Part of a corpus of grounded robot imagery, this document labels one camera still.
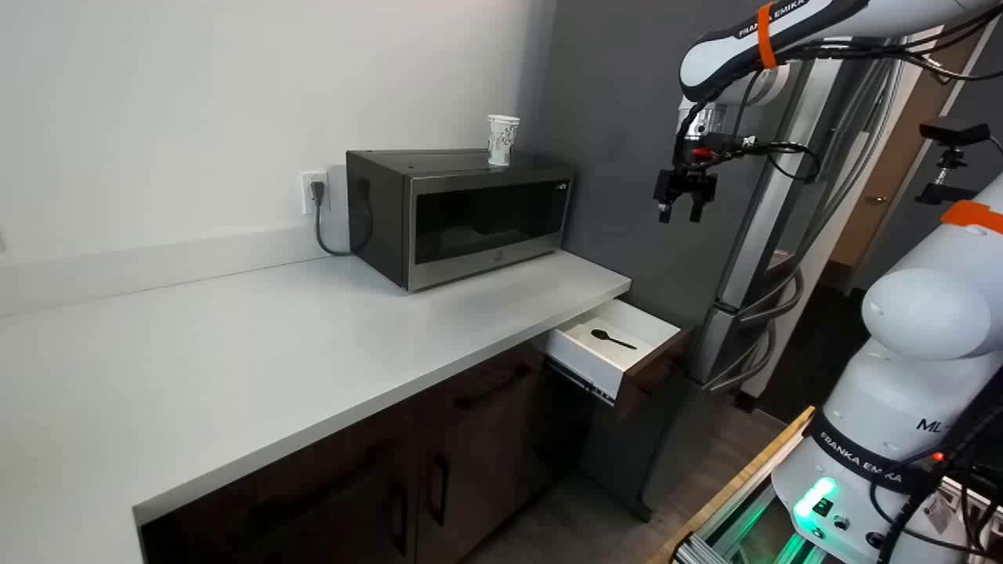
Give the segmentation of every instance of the microwave window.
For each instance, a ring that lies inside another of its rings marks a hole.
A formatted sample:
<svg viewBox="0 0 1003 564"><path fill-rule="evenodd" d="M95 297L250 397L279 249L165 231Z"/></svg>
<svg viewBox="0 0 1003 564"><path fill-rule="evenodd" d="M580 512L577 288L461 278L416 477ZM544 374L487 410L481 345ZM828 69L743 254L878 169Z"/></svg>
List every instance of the microwave window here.
<svg viewBox="0 0 1003 564"><path fill-rule="evenodd" d="M505 247L561 231L568 182L422 194L414 214L414 263Z"/></svg>

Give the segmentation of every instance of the green light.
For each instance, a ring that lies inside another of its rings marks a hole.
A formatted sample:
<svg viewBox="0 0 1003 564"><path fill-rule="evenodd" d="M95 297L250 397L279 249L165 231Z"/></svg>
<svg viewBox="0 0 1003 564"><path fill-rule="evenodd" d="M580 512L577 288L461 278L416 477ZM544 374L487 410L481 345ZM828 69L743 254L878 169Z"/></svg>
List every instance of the green light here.
<svg viewBox="0 0 1003 564"><path fill-rule="evenodd" d="M831 494L835 490L835 480L831 478L819 478L810 490L794 504L794 515L807 518L811 515L811 510L822 498Z"/></svg>

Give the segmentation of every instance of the orange band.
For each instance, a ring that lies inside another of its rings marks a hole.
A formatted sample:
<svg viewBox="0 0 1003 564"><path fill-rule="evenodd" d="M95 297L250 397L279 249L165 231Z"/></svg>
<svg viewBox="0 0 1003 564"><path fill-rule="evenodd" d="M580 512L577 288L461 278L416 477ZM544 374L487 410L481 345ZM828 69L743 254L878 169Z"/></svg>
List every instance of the orange band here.
<svg viewBox="0 0 1003 564"><path fill-rule="evenodd" d="M968 227L977 225L990 231L1003 234L1003 214L997 214L989 209L985 204L962 200L944 214L941 223Z"/></svg>
<svg viewBox="0 0 1003 564"><path fill-rule="evenodd" d="M773 45L769 42L769 10L773 7L773 2L759 8L756 14L758 24L756 30L759 34L759 58L762 59L763 68L776 68L776 56L773 55Z"/></svg>

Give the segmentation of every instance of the paper cup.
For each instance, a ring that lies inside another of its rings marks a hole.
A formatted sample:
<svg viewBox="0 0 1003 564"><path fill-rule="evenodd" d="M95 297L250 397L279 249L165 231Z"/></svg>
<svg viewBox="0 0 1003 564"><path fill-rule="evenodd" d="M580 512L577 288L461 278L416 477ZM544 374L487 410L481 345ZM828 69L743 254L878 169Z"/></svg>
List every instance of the paper cup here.
<svg viewBox="0 0 1003 564"><path fill-rule="evenodd" d="M487 124L491 131L487 136L487 150L490 152L487 164L508 167L512 163L512 145L516 143L519 117L491 114L487 116Z"/></svg>

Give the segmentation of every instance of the gray wall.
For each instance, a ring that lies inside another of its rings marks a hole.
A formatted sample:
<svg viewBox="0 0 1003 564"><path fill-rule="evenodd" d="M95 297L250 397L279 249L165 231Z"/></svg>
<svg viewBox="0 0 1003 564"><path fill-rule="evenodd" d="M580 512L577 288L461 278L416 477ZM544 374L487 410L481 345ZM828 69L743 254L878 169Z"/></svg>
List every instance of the gray wall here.
<svg viewBox="0 0 1003 564"><path fill-rule="evenodd" d="M1003 61L1000 60L1001 54L1003 54L1003 28L998 27L986 44L973 72L982 74L998 70L1003 66ZM969 82L962 88L948 115L971 123L986 121L992 128L993 134L1003 138L1001 100L1003 100L1003 79ZM951 175L948 180L951 186L982 190L1003 171L1003 160L999 152L988 143L969 147L964 151L970 166ZM931 146L915 178L909 184L905 197L893 212L887 228L874 243L871 254L861 266L854 280L854 286L870 288L910 249L940 225L940 218L949 204L925 206L917 204L914 198L936 177L937 160L942 152L943 148Z"/></svg>
<svg viewBox="0 0 1003 564"><path fill-rule="evenodd" d="M578 168L565 247L631 277L627 301L677 325L702 322L762 166L749 158L716 169L717 201L702 223L688 221L688 196L670 225L658 223L652 193L671 166L677 69L701 34L761 3L559 2L543 102L522 137ZM750 109L743 130L768 138L783 105L768 116Z"/></svg>

